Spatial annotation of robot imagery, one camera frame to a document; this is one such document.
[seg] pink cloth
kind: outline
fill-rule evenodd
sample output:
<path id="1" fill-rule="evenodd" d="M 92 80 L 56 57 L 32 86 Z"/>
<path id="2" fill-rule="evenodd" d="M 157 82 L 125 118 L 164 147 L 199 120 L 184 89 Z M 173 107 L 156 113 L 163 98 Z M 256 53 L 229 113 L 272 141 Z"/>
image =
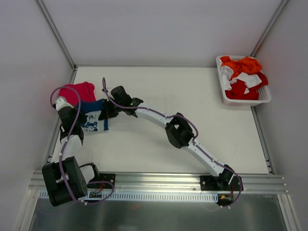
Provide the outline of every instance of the pink cloth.
<path id="1" fill-rule="evenodd" d="M 83 102 L 96 101 L 94 95 L 95 86 L 92 83 L 84 82 L 79 84 L 66 84 L 65 86 L 74 88 L 78 92 L 80 99 Z M 78 97 L 70 89 L 61 89 L 59 91 L 59 96 L 65 97 L 66 101 L 73 106 L 76 106 L 78 104 Z"/>

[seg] white cloth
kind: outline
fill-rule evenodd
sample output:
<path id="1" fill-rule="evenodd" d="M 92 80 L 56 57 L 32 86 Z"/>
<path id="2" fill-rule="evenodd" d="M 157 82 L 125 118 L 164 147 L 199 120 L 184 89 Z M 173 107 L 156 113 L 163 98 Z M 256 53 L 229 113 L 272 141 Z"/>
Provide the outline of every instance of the white cloth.
<path id="1" fill-rule="evenodd" d="M 221 60 L 221 59 L 218 59 L 218 63 L 219 63 L 219 67 L 221 67 L 221 65 L 222 65 L 222 60 Z"/>
<path id="2" fill-rule="evenodd" d="M 221 76 L 222 76 L 223 86 L 225 90 L 231 90 L 232 89 L 231 84 L 236 83 L 237 80 L 241 80 L 247 86 L 244 92 L 244 94 L 247 94 L 249 92 L 249 88 L 255 87 L 260 83 L 262 83 L 262 80 L 259 78 L 258 75 L 249 75 L 244 72 L 242 72 L 237 77 L 230 80 L 234 71 L 228 66 L 222 66 L 221 71 L 222 71 Z"/>
<path id="3" fill-rule="evenodd" d="M 233 75 L 234 71 L 228 66 L 221 67 L 221 77 L 225 90 L 231 90 L 230 78 Z"/>

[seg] clothing pile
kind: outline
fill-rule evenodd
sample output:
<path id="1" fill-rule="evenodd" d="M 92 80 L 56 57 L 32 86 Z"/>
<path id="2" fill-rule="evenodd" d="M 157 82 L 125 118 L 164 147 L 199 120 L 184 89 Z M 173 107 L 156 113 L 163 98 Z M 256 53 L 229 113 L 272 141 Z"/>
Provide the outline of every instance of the clothing pile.
<path id="1" fill-rule="evenodd" d="M 259 88 L 268 85 L 262 66 L 248 56 L 234 61 L 229 56 L 220 58 L 221 76 L 226 96 L 234 100 L 258 100 Z"/>
<path id="2" fill-rule="evenodd" d="M 66 84 L 65 86 L 75 89 L 81 99 L 80 110 L 87 119 L 81 124 L 83 131 L 106 131 L 108 130 L 108 119 L 100 119 L 104 109 L 103 99 L 96 100 L 94 95 L 95 86 L 92 83 L 84 82 L 79 84 Z M 70 89 L 62 88 L 59 96 L 65 97 L 66 101 L 78 108 L 78 97 Z"/>

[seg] wire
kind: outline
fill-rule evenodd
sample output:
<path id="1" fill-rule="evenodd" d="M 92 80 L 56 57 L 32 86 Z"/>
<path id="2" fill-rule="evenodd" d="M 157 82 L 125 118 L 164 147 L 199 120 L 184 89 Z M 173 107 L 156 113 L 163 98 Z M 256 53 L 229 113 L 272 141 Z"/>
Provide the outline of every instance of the wire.
<path id="1" fill-rule="evenodd" d="M 79 168 L 82 168 L 82 167 L 85 167 L 85 166 L 94 166 L 94 163 L 91 162 L 91 163 L 87 163 L 87 164 L 84 164 L 84 165 L 80 165 Z"/>
<path id="2" fill-rule="evenodd" d="M 101 202 L 105 201 L 107 198 L 109 198 L 109 197 L 114 193 L 115 187 L 114 187 L 114 185 L 113 185 L 112 183 L 110 183 L 110 182 L 108 182 L 108 181 L 104 181 L 104 180 L 102 180 L 102 181 L 93 181 L 93 182 L 89 182 L 88 184 L 97 184 L 97 183 L 101 183 L 101 184 L 107 183 L 107 184 L 110 184 L 111 187 L 112 187 L 112 190 L 111 190 L 111 192 L 110 192 L 106 197 L 104 197 L 103 199 L 99 200 L 98 202 L 93 202 L 93 203 L 87 202 L 87 205 L 96 205 L 96 204 L 98 204 L 98 203 L 101 203 Z M 37 210 L 38 210 L 38 212 L 40 212 L 40 213 L 42 213 L 42 214 L 50 215 L 50 216 L 55 216 L 55 215 L 58 215 L 58 214 L 60 214 L 60 213 L 62 213 L 62 212 L 67 211 L 70 207 L 72 207 L 72 206 L 75 205 L 76 203 L 77 203 L 77 202 L 72 202 L 70 205 L 68 205 L 67 207 L 65 207 L 65 208 L 62 209 L 61 211 L 58 211 L 58 212 L 55 212 L 55 213 L 46 213 L 46 212 L 44 212 L 44 211 L 41 209 L 41 207 L 40 207 L 40 200 L 38 200 Z"/>
<path id="3" fill-rule="evenodd" d="M 98 194 L 102 191 L 102 188 L 103 188 L 103 184 L 100 185 L 100 187 L 94 191 L 94 194 Z"/>
<path id="4" fill-rule="evenodd" d="M 105 77 L 103 77 L 103 79 L 102 79 L 102 84 L 103 84 L 103 92 L 106 94 L 108 100 L 109 100 L 110 102 L 112 102 L 115 106 L 119 107 L 119 108 L 122 108 L 122 109 L 145 109 L 145 110 L 149 110 L 149 111 L 151 111 L 151 112 L 154 112 L 154 113 L 156 113 L 156 114 L 158 114 L 158 115 L 160 115 L 160 116 L 162 116 L 162 117 L 164 117 L 164 118 L 179 117 L 179 118 L 182 118 L 182 119 L 184 119 L 185 121 L 187 121 L 187 122 L 193 127 L 193 129 L 196 131 L 196 135 L 194 136 L 194 138 L 193 138 L 193 140 L 192 140 L 193 144 L 194 144 L 203 154 L 205 154 L 211 161 L 213 161 L 213 162 L 214 162 L 215 164 L 217 164 L 218 166 L 220 166 L 220 167 L 222 167 L 222 168 L 224 168 L 224 169 L 230 171 L 232 174 L 234 174 L 234 175 L 238 178 L 239 184 L 240 184 L 240 189 L 239 189 L 239 193 L 237 194 L 237 196 L 236 196 L 236 198 L 234 199 L 234 201 L 232 202 L 232 204 L 238 200 L 238 198 L 239 198 L 240 195 L 241 195 L 242 187 L 243 187 L 243 184 L 242 184 L 242 181 L 241 181 L 240 176 L 239 176 L 235 171 L 233 171 L 231 168 L 229 168 L 229 167 L 227 167 L 227 166 L 224 166 L 224 165 L 222 165 L 221 163 L 219 163 L 219 162 L 217 162 L 216 160 L 214 160 L 214 158 L 212 158 L 211 156 L 209 156 L 199 145 L 196 145 L 195 139 L 198 137 L 199 132 L 198 132 L 197 127 L 196 127 L 189 119 L 185 118 L 185 117 L 182 116 L 182 115 L 169 115 L 169 116 L 165 116 L 165 115 L 162 114 L 161 112 L 158 112 L 158 111 L 156 111 L 156 110 L 154 110 L 154 109 L 147 108 L 147 107 L 125 107 L 125 106 L 121 106 L 121 105 L 117 104 L 117 103 L 109 96 L 108 90 L 107 90 L 107 87 L 106 87 L 106 79 L 105 79 Z"/>
<path id="5" fill-rule="evenodd" d="M 60 157 L 59 157 L 59 167 L 60 167 L 61 176 L 62 176 L 62 178 L 63 178 L 63 180 L 64 180 L 64 183 L 65 183 L 65 185 L 66 185 L 66 188 L 67 188 L 67 190 L 68 190 L 70 196 L 72 197 L 73 201 L 74 201 L 74 202 L 77 202 L 78 200 L 75 198 L 75 195 L 74 195 L 74 193 L 73 193 L 73 191 L 72 191 L 72 189 L 71 189 L 71 187 L 70 187 L 70 185 L 69 185 L 69 183 L 68 183 L 68 181 L 67 181 L 67 179 L 66 179 L 66 176 L 65 176 L 65 173 L 64 173 L 64 170 L 63 170 L 62 158 L 63 158 L 63 153 L 64 153 L 64 151 L 65 151 L 66 145 L 67 145 L 67 143 L 68 143 L 68 141 L 69 141 L 69 138 L 70 138 L 70 136 L 71 136 L 71 134 L 72 134 L 73 128 L 74 128 L 74 126 L 75 126 L 75 124 L 76 124 L 76 122 L 77 122 L 77 120 L 78 120 L 78 116 L 79 116 L 79 113 L 80 113 L 81 99 L 80 99 L 80 95 L 78 94 L 78 92 L 77 92 L 74 88 L 67 87 L 67 86 L 62 86 L 62 87 L 56 88 L 56 89 L 53 90 L 53 92 L 51 93 L 51 95 L 50 95 L 50 104 L 51 104 L 51 106 L 53 106 L 53 105 L 52 105 L 52 97 L 53 97 L 53 95 L 55 94 L 55 92 L 56 92 L 57 90 L 59 90 L 59 89 L 69 89 L 69 90 L 72 90 L 72 91 L 76 94 L 76 96 L 78 97 L 78 110 L 77 110 L 77 114 L 76 114 L 75 120 L 74 120 L 74 122 L 73 122 L 73 124 L 72 124 L 72 126 L 71 126 L 71 128 L 70 128 L 70 130 L 69 130 L 69 132 L 68 132 L 68 135 L 67 135 L 67 137 L 66 137 L 66 139 L 65 139 L 65 142 L 64 142 L 64 144 L 63 144 L 63 146 L 62 146 L 62 148 L 61 148 Z M 110 184 L 111 187 L 112 187 L 111 193 L 110 193 L 108 196 L 106 196 L 105 198 L 101 199 L 98 203 L 100 203 L 100 202 L 102 202 L 102 201 L 105 201 L 108 197 L 111 196 L 111 194 L 113 194 L 113 192 L 114 192 L 114 190 L 115 190 L 114 185 L 113 185 L 112 183 L 108 182 L 108 181 L 104 181 L 104 180 L 102 180 L 102 181 L 93 181 L 93 182 L 89 182 L 88 184 L 94 184 L 94 183 L 103 183 L 103 184 L 106 183 L 106 184 Z M 97 202 L 95 202 L 95 203 L 88 203 L 88 202 L 86 202 L 86 204 L 89 204 L 89 205 L 95 205 L 95 204 L 98 204 L 98 203 L 97 203 Z"/>

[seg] orange cloth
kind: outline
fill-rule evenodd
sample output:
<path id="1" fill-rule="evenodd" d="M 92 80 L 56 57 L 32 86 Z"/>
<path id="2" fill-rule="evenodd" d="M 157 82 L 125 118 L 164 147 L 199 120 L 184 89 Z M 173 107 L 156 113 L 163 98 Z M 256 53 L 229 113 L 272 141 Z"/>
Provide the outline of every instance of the orange cloth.
<path id="1" fill-rule="evenodd" d="M 220 59 L 222 61 L 221 66 L 228 66 L 234 71 L 230 80 L 237 77 L 242 72 L 255 75 L 262 70 L 260 63 L 256 59 L 249 58 L 248 56 L 239 61 L 231 60 L 229 56 L 223 56 Z"/>

